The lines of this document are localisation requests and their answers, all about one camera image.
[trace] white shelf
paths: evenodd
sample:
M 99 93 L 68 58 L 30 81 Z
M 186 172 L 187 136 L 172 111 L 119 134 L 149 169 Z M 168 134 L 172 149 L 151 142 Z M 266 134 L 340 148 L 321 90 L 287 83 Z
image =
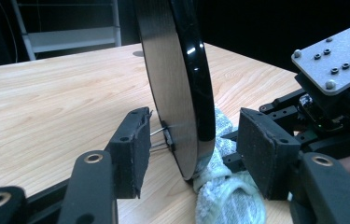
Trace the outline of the white shelf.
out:
M 28 36 L 34 53 L 115 43 L 113 27 L 29 33 Z

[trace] wooden table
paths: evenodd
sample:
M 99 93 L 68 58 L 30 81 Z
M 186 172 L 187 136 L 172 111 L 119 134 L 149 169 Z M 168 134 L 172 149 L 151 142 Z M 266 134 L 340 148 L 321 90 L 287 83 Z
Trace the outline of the wooden table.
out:
M 0 187 L 28 196 L 71 174 L 83 152 L 103 149 L 126 114 L 155 110 L 141 45 L 0 66 Z M 296 90 L 294 74 L 206 45 L 215 103 L 234 125 Z M 151 130 L 160 128 L 157 114 Z M 151 142 L 163 141 L 161 134 Z M 286 202 L 266 202 L 268 223 L 291 223 Z M 193 223 L 196 194 L 168 150 L 151 153 L 140 200 L 119 200 L 120 223 Z

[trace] white cloth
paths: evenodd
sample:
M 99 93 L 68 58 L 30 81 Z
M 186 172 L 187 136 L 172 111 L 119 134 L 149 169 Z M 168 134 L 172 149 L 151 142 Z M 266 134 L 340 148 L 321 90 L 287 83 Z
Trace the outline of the white cloth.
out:
M 198 193 L 196 223 L 265 223 L 259 190 L 247 171 L 233 174 L 222 157 L 236 151 L 236 143 L 220 136 L 233 132 L 231 122 L 216 108 L 216 145 L 212 159 L 193 180 Z

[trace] metal plate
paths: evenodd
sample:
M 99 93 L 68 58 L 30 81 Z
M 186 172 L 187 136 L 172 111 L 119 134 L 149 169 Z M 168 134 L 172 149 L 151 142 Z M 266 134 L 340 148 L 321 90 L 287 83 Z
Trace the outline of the metal plate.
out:
M 350 87 L 350 28 L 296 50 L 291 59 L 324 94 L 336 95 L 346 90 Z
M 216 135 L 209 68 L 191 1 L 135 0 L 148 78 L 184 179 L 210 161 Z

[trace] glossy black edge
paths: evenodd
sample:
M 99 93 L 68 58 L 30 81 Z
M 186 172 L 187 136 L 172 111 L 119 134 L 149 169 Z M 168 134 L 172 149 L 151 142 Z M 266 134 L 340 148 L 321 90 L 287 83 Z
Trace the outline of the glossy black edge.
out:
M 194 177 L 207 165 L 216 137 L 215 102 L 209 65 L 199 31 L 195 7 L 190 0 L 170 0 L 175 28 L 189 76 L 198 132 L 198 161 Z

